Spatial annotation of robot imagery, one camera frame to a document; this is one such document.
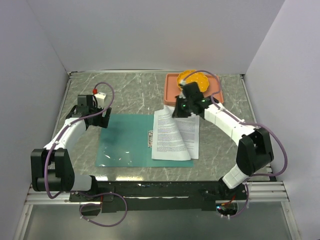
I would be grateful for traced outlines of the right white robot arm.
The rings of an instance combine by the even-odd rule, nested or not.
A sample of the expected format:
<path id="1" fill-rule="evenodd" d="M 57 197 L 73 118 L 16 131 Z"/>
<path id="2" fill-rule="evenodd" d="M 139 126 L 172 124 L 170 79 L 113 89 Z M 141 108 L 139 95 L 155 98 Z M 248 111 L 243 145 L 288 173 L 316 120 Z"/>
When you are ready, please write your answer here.
<path id="1" fill-rule="evenodd" d="M 196 82 L 182 85 L 181 89 L 172 117 L 200 116 L 222 130 L 237 146 L 234 167 L 219 180 L 218 193 L 228 200 L 236 194 L 238 185 L 274 160 L 270 134 L 263 127 L 247 125 L 214 97 L 204 97 Z"/>

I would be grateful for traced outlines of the teal file folder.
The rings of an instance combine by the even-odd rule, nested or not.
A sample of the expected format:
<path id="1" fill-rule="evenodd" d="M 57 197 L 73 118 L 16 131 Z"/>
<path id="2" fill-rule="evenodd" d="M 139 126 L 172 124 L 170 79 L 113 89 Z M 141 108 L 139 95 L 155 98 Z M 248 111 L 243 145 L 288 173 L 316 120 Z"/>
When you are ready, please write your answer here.
<path id="1" fill-rule="evenodd" d="M 191 168 L 193 160 L 154 160 L 148 146 L 154 116 L 112 114 L 108 128 L 100 132 L 96 167 Z"/>

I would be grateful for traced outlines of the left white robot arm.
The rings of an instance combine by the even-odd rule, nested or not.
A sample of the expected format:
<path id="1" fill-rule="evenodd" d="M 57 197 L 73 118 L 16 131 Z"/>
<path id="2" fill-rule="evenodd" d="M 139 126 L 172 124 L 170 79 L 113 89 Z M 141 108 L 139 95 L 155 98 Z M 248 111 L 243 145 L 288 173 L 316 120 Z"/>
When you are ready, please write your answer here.
<path id="1" fill-rule="evenodd" d="M 90 126 L 107 128 L 111 110 L 105 93 L 77 96 L 77 104 L 65 117 L 57 135 L 43 148 L 34 149 L 30 155 L 34 191 L 81 191 L 87 201 L 98 197 L 95 178 L 76 174 L 69 152 Z"/>

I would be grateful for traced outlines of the printed paper sheet top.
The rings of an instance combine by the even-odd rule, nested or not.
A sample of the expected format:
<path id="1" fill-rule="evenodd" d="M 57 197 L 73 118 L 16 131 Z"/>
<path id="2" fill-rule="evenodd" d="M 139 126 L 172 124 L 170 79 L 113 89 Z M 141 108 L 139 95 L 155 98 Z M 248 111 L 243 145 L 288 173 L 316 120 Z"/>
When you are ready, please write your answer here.
<path id="1" fill-rule="evenodd" d="M 165 161 L 190 161 L 191 156 L 172 118 L 172 110 L 165 105 L 154 112 L 151 158 Z"/>

